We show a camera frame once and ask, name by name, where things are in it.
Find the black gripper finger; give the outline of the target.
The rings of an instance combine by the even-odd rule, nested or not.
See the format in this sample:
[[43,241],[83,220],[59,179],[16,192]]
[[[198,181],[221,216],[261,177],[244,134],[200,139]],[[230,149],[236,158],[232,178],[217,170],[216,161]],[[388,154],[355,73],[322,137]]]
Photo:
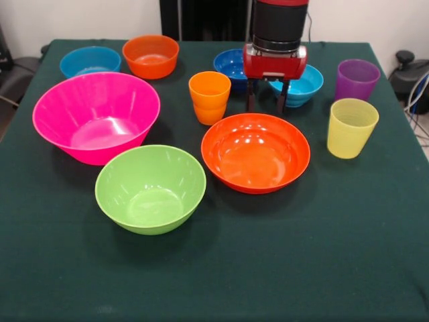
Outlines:
[[253,112],[255,109],[255,86],[257,85],[257,80],[248,78],[247,79],[247,101],[246,101],[246,111]]
[[282,84],[282,88],[277,97],[277,110],[278,113],[284,113],[284,107],[288,96],[290,81],[282,79],[280,80],[280,83]]

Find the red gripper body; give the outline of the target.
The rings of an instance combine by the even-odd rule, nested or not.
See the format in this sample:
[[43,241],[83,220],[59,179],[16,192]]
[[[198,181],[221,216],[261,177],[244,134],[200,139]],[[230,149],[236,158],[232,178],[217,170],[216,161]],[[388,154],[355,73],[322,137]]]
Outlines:
[[243,48],[244,72],[249,79],[296,80],[302,76],[307,61],[305,46],[283,54],[257,50],[252,44],[245,44]]

